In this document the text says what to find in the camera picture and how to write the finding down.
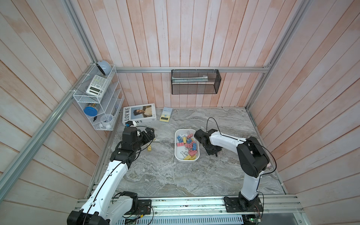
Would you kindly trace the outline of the white plastic storage box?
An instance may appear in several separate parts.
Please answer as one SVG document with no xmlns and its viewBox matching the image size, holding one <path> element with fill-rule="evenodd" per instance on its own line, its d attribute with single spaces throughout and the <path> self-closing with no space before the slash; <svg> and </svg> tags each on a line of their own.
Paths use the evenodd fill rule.
<svg viewBox="0 0 360 225">
<path fill-rule="evenodd" d="M 174 155 L 178 162 L 193 163 L 200 157 L 199 142 L 194 129 L 178 129 L 175 132 Z"/>
</svg>

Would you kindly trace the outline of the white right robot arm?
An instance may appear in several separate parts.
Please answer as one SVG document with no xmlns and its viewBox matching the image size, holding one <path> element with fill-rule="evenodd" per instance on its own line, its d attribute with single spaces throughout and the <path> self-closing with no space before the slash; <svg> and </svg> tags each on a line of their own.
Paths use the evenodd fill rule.
<svg viewBox="0 0 360 225">
<path fill-rule="evenodd" d="M 207 132 L 198 130 L 195 139 L 203 145 L 208 155 L 217 155 L 222 149 L 230 150 L 239 157 L 244 175 L 243 187 L 236 199 L 235 209 L 246 212 L 259 200 L 258 186 L 270 158 L 264 147 L 255 137 L 238 138 L 224 135 L 220 131 L 211 129 Z"/>
</svg>

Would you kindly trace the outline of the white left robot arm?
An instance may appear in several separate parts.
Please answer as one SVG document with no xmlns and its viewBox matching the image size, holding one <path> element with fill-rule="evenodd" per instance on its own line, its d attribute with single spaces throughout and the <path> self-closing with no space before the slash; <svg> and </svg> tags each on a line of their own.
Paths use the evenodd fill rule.
<svg viewBox="0 0 360 225">
<path fill-rule="evenodd" d="M 144 131 L 137 126 L 125 126 L 122 140 L 111 154 L 107 170 L 87 202 L 78 211 L 72 211 L 67 218 L 68 225 L 114 225 L 126 214 L 140 218 L 149 213 L 150 200 L 138 200 L 137 193 L 115 191 L 137 159 L 137 154 L 145 150 L 154 140 L 155 131 L 146 127 Z"/>
</svg>

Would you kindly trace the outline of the LOEWE white book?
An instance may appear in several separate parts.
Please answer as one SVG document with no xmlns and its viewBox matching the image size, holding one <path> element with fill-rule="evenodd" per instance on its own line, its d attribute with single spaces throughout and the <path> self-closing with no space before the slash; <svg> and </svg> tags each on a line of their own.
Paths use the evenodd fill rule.
<svg viewBox="0 0 360 225">
<path fill-rule="evenodd" d="M 133 121 L 137 124 L 153 122 L 157 120 L 155 104 L 128 106 L 123 108 L 122 123 Z"/>
</svg>

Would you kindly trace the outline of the yellow blue small calculator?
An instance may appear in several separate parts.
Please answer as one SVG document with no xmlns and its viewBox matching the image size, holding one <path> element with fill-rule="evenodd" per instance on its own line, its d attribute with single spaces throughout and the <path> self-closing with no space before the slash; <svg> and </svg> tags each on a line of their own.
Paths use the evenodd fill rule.
<svg viewBox="0 0 360 225">
<path fill-rule="evenodd" d="M 173 109 L 170 107 L 164 107 L 160 115 L 160 122 L 169 122 Z"/>
</svg>

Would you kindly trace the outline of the green white item in basket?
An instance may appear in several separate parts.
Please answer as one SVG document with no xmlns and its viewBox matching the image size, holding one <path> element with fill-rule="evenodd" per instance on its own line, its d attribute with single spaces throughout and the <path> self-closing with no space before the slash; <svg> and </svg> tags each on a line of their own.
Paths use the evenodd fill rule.
<svg viewBox="0 0 360 225">
<path fill-rule="evenodd" d="M 208 76 L 197 77 L 172 77 L 173 83 L 187 84 L 187 83 L 206 83 L 209 82 Z"/>
</svg>

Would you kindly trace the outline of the white desk calculator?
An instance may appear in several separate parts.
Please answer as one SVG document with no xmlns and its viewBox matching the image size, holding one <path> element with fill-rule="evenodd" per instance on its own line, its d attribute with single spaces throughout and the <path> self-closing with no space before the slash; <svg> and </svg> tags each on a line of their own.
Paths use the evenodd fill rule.
<svg viewBox="0 0 360 225">
<path fill-rule="evenodd" d="M 91 80 L 86 93 L 91 96 L 102 98 L 110 81 L 102 76 L 95 75 Z"/>
</svg>

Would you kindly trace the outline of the light blue round clock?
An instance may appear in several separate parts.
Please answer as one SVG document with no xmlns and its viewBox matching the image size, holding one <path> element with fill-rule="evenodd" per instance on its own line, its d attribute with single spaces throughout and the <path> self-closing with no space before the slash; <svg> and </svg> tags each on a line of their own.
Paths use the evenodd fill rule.
<svg viewBox="0 0 360 225">
<path fill-rule="evenodd" d="M 98 61 L 96 63 L 96 66 L 98 68 L 98 70 L 103 74 L 103 76 L 108 76 L 110 75 L 111 71 L 112 71 L 112 67 L 111 65 L 107 62 L 107 61 Z"/>
</svg>

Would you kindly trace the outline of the black mesh wall basket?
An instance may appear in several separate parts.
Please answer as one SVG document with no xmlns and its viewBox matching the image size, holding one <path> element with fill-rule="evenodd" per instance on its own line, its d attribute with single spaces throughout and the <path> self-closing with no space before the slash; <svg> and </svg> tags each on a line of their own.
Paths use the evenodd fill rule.
<svg viewBox="0 0 360 225">
<path fill-rule="evenodd" d="M 171 89 L 173 95 L 217 94 L 222 78 L 217 69 L 173 69 Z"/>
</svg>

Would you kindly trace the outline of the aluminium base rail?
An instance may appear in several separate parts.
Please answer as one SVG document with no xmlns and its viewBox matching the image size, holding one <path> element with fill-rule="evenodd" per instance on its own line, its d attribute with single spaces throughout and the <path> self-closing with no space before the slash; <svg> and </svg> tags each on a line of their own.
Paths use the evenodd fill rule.
<svg viewBox="0 0 360 225">
<path fill-rule="evenodd" d="M 263 195 L 243 209 L 236 196 L 151 197 L 134 193 L 80 200 L 69 225 L 309 225 L 295 195 Z"/>
</svg>

